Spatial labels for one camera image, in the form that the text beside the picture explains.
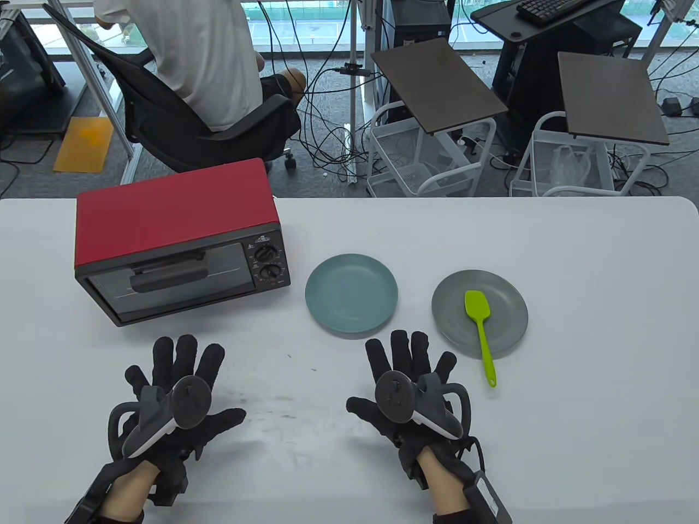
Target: shorts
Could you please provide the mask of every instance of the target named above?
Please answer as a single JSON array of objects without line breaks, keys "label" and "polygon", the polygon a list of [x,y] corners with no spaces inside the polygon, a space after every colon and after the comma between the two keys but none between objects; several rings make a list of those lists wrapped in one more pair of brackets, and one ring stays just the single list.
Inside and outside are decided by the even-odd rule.
[{"label": "shorts", "polygon": [[[272,95],[281,94],[286,96],[288,99],[293,99],[294,91],[291,89],[291,84],[284,75],[276,74],[272,76],[264,76],[260,78],[260,83],[262,84],[262,101],[266,101]],[[296,134],[298,130],[301,129],[301,118],[299,118],[298,113],[294,111],[294,118],[289,122],[287,131],[284,133],[285,138],[291,138],[292,135]]]},{"label": "shorts", "polygon": [[284,75],[276,74],[260,78],[262,84],[262,101],[269,99],[274,94],[283,94],[288,99],[292,99],[294,92],[291,84]]}]

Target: black keyboard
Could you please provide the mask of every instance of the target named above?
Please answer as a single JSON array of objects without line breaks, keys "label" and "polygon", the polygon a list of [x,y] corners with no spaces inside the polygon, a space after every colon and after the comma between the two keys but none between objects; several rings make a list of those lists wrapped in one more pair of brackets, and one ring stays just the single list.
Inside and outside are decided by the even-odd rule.
[{"label": "black keyboard", "polygon": [[524,0],[517,4],[519,14],[537,25],[548,25],[592,0]]}]

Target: leg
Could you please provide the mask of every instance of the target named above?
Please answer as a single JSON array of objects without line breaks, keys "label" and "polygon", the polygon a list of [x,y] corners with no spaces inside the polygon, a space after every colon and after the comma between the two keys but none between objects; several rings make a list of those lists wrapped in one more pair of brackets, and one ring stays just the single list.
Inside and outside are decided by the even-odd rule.
[{"label": "leg", "polygon": [[257,51],[255,51],[255,60],[257,61],[257,72],[261,73],[264,69],[264,58]]},{"label": "leg", "polygon": [[280,74],[289,81],[289,85],[291,85],[291,90],[294,93],[291,99],[294,102],[294,105],[298,105],[301,102],[301,99],[303,98],[303,93],[305,93],[305,76],[303,76],[303,73],[295,67],[285,69]]}]

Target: green spatula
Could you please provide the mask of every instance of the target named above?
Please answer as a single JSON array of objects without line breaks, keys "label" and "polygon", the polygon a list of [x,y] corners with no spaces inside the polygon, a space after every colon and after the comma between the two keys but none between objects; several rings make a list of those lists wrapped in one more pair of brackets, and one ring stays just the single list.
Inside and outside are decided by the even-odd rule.
[{"label": "green spatula", "polygon": [[498,378],[495,375],[495,364],[493,364],[493,356],[490,354],[488,347],[488,339],[485,336],[485,328],[483,323],[490,316],[490,306],[488,299],[482,291],[466,291],[464,298],[466,302],[466,314],[478,326],[478,336],[481,341],[481,354],[483,355],[483,366],[485,367],[485,376],[488,379],[490,387],[494,388],[498,385]]}]

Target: spatula handle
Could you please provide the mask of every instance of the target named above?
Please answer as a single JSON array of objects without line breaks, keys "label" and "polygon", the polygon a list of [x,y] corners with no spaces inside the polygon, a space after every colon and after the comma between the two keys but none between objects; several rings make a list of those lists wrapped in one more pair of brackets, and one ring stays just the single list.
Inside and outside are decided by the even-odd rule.
[{"label": "spatula handle", "polygon": [[493,363],[493,356],[490,354],[490,346],[488,345],[488,339],[485,336],[483,321],[478,322],[478,336],[481,341],[481,354],[483,355],[485,376],[488,379],[488,384],[490,384],[490,387],[494,388],[498,385],[498,377],[495,374],[495,364]]}]

